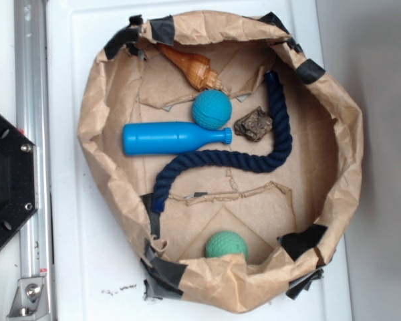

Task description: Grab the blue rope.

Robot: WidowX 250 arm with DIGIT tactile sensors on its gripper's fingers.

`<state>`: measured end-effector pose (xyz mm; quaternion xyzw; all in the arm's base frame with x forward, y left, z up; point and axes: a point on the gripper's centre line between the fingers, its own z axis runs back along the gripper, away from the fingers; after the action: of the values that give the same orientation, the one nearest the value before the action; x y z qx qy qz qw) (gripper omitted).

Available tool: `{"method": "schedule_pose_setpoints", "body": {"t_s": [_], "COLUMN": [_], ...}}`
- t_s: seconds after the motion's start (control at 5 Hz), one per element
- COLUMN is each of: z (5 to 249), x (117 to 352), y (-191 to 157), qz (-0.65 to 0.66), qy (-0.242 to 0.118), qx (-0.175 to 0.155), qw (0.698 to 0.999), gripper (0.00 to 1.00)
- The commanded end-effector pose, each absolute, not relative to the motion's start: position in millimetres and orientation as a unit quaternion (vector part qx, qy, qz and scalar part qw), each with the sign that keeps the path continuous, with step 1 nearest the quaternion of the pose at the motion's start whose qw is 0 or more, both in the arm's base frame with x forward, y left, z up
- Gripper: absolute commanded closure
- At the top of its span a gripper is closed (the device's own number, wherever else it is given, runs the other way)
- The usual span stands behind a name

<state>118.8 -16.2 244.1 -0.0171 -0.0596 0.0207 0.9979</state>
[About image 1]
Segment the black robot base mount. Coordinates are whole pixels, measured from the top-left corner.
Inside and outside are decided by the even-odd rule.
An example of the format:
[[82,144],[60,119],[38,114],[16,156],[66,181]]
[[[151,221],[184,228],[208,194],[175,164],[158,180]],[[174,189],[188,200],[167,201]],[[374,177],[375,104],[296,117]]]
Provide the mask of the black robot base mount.
[[0,251],[37,211],[35,145],[0,115]]

